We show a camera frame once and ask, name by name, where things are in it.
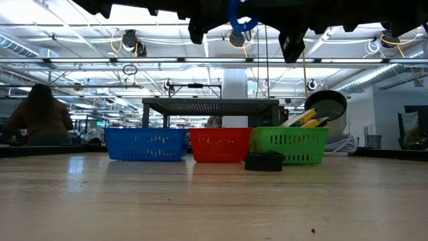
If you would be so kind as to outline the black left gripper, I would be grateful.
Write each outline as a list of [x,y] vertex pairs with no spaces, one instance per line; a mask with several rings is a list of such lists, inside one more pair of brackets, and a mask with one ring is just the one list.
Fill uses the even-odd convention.
[[229,0],[160,0],[160,8],[177,13],[179,19],[189,19],[188,31],[194,44],[202,44],[204,35],[214,20],[225,23]]

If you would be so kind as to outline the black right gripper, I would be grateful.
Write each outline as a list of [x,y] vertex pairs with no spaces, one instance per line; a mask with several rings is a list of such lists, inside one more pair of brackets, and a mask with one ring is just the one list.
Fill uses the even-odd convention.
[[304,36],[311,29],[323,34],[328,28],[333,0],[303,0],[303,4],[289,7],[288,20],[282,23],[284,0],[247,0],[244,13],[280,32],[280,46],[286,63],[294,63],[304,51]]

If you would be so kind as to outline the blue coil keychain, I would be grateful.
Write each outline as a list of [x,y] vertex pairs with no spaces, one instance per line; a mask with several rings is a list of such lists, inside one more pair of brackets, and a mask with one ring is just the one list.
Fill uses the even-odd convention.
[[242,4],[241,0],[229,0],[228,10],[227,10],[229,23],[231,24],[232,28],[235,31],[238,31],[238,32],[251,31],[253,28],[255,28],[258,25],[259,21],[258,19],[253,18],[246,23],[238,22],[236,10],[237,10],[237,7],[240,6],[241,4]]

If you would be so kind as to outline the black wristband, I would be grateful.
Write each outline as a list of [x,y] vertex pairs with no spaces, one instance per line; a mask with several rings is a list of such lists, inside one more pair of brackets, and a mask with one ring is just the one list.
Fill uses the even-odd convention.
[[252,152],[244,159],[244,169],[248,171],[282,171],[285,156],[275,151]]

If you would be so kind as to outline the blue plastic basket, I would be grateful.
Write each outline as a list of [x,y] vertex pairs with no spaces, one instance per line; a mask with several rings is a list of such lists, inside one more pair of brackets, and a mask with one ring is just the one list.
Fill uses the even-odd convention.
[[107,128],[104,135],[109,157],[119,161],[181,161],[189,144],[186,129]]

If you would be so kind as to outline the long ceiling light bar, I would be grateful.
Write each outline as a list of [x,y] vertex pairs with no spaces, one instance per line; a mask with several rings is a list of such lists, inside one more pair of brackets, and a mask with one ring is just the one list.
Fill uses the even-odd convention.
[[[219,64],[285,64],[281,58],[0,58],[0,63],[219,63]],[[305,58],[295,64],[428,64],[428,58]]]

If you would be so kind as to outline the thin black background rig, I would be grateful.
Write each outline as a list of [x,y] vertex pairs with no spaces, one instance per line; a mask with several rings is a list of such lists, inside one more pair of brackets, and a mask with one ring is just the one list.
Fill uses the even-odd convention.
[[168,98],[172,98],[175,96],[182,88],[189,88],[189,89],[200,89],[202,90],[203,96],[207,97],[207,95],[204,92],[204,88],[208,88],[212,94],[214,94],[217,98],[222,99],[222,85],[220,84],[202,84],[202,83],[190,83],[190,84],[174,84],[175,86],[175,93],[169,94]]

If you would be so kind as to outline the grey perforated metal riser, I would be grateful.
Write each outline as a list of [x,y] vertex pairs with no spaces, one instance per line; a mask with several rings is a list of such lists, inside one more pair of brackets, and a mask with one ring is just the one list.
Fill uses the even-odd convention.
[[169,127],[171,116],[248,116],[260,121],[270,116],[270,124],[278,126],[284,108],[274,99],[227,98],[143,98],[142,126],[149,126],[150,110],[163,116],[163,127]]

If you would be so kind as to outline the white cylinder with dark lens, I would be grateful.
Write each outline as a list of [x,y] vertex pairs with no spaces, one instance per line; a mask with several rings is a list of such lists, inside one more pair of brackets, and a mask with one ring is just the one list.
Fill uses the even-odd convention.
[[310,95],[305,103],[304,110],[315,109],[315,118],[326,118],[325,127],[328,128],[327,144],[339,142],[344,138],[344,131],[347,126],[346,97],[334,90],[321,90]]

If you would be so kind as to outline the green plastic basket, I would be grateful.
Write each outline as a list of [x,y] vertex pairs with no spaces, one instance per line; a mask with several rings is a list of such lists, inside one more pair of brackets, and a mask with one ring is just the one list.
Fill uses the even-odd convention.
[[328,128],[258,127],[252,130],[250,152],[274,151],[284,156],[284,165],[322,163]]

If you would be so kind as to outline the red plastic basket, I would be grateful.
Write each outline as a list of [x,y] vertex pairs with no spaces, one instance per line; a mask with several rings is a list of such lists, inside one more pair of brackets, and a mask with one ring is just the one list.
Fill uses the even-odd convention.
[[198,163],[239,163],[249,151],[252,128],[189,129],[194,160]]

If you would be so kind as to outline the grey trash bin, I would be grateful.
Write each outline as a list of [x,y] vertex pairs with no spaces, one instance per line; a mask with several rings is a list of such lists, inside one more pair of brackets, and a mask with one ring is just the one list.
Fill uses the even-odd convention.
[[380,149],[382,142],[382,135],[367,135],[364,138],[364,146],[369,149]]

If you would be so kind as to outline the silver ceiling air duct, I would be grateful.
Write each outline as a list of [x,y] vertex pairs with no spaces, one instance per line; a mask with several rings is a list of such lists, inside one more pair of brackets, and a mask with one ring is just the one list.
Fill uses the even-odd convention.
[[400,84],[414,81],[416,77],[414,74],[408,79],[401,76],[405,70],[406,67],[403,64],[387,64],[376,69],[364,70],[341,81],[333,86],[332,90],[346,93],[358,92],[392,77],[398,77],[401,81]]
[[37,65],[49,69],[56,69],[57,64],[48,61],[49,58],[56,58],[58,55],[50,49],[47,48],[34,48],[27,46],[24,43],[17,42],[12,37],[0,33],[0,48],[14,52],[20,57],[24,58],[41,58],[40,62],[37,62]]

